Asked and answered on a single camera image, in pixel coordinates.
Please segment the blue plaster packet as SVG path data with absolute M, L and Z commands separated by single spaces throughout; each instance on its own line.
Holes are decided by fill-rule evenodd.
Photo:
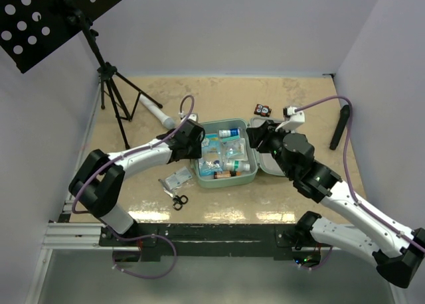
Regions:
M 199 174 L 207 177 L 222 172 L 221 142 L 216 133 L 206 134 L 201 143 L 201 158 L 198 160 Z

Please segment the mint green medicine case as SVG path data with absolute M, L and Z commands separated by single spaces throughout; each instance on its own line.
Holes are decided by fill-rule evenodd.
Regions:
M 225 187 L 233 187 L 238 185 L 246 185 L 256 178 L 259 171 L 270 175 L 271 177 L 279 177 L 283 179 L 284 173 L 280 170 L 278 164 L 273 160 L 269 153 L 258 153 L 255 149 L 250 148 L 246 129 L 248 127 L 258 127 L 266 121 L 264 117 L 253 117 L 250 121 L 240 118 L 222 119 L 216 121 L 202 122 L 205 129 L 205 135 L 216 133 L 220 129 L 239 128 L 239 138 L 220 139 L 222 154 L 222 171 L 225 162 L 230 160 L 247 161 L 250 164 L 249 172 L 241 172 L 238 177 L 226 179 L 213 179 L 213 175 L 201 177 L 199 174 L 198 159 L 193 162 L 193 168 L 197 177 L 198 184 L 204 189 L 219 189 Z

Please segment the clear bottle green label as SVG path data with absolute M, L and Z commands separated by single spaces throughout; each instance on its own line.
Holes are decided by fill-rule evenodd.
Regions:
M 247 161 L 230 160 L 224 163 L 223 169 L 225 171 L 249 172 L 250 164 Z

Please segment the brown medicine bottle orange cap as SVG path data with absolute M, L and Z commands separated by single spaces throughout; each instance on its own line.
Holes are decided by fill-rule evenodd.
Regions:
M 226 179 L 231 177 L 238 177 L 240 175 L 241 175 L 241 172 L 237 172 L 237 171 L 214 172 L 213 179 Z

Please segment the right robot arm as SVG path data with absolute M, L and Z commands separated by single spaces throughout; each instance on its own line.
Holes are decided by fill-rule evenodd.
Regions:
M 350 222 L 338 225 L 315 212 L 306 212 L 296 224 L 295 239 L 303 246 L 328 244 L 375 266 L 389 283 L 406 289 L 424 260 L 424 229 L 411 229 L 389 218 L 356 196 L 340 175 L 317 161 L 304 134 L 278 129 L 266 120 L 246 130 L 251 148 L 272 156 L 304 197 Z

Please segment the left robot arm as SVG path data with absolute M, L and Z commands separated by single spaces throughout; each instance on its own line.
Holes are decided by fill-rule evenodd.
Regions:
M 93 217 L 114 230 L 123 246 L 137 240 L 136 221 L 118 204 L 125 180 L 152 167 L 201 157 L 203 126 L 191 119 L 134 149 L 105 153 L 93 150 L 77 170 L 68 191 Z

